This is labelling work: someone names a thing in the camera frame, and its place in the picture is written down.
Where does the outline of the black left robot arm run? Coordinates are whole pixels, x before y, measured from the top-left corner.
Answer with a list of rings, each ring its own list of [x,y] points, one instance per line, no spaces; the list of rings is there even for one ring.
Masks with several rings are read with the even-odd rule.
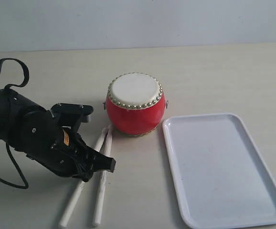
[[[0,89],[0,140],[60,177],[87,182],[94,172],[114,172],[116,165],[77,132],[92,112],[90,105],[65,103],[47,110],[12,89]]]

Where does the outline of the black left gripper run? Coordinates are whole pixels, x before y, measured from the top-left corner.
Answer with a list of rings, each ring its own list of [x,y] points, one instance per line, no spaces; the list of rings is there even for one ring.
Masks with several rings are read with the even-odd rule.
[[[114,158],[87,146],[78,132],[59,126],[51,110],[40,106],[26,107],[18,112],[9,145],[60,177],[88,182],[94,172],[113,173],[115,170]]]

